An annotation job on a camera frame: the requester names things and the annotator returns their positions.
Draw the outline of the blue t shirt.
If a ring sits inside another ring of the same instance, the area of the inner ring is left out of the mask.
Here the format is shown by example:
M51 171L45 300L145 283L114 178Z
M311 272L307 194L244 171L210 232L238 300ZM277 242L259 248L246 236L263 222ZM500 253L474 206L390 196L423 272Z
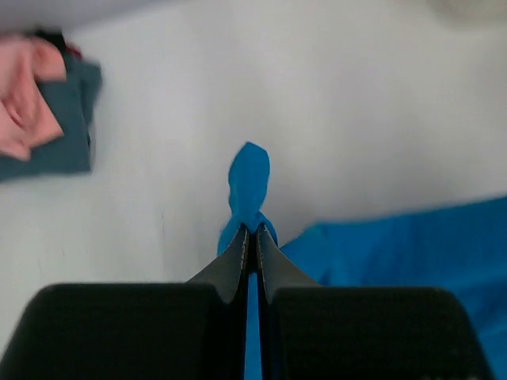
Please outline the blue t shirt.
M254 232L272 223L261 213L270 161L247 142L228 173L231 218L217 254L242 223ZM324 286L419 285L453 292L472 324L497 379L506 379L506 196L359 222L317 222L280 247ZM245 379L262 379L257 277L249 277Z

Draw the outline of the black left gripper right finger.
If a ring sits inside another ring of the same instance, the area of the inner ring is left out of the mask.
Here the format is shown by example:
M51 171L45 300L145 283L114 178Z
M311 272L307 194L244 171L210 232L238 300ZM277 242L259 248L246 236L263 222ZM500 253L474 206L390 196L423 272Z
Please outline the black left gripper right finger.
M492 379L465 309L435 287L324 287L255 234L265 379Z

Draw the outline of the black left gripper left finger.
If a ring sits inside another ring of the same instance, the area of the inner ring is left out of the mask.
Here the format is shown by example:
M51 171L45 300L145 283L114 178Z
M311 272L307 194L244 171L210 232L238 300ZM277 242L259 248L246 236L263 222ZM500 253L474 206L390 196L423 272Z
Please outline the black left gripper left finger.
M249 233L183 283L59 283L28 302L4 379L241 379Z

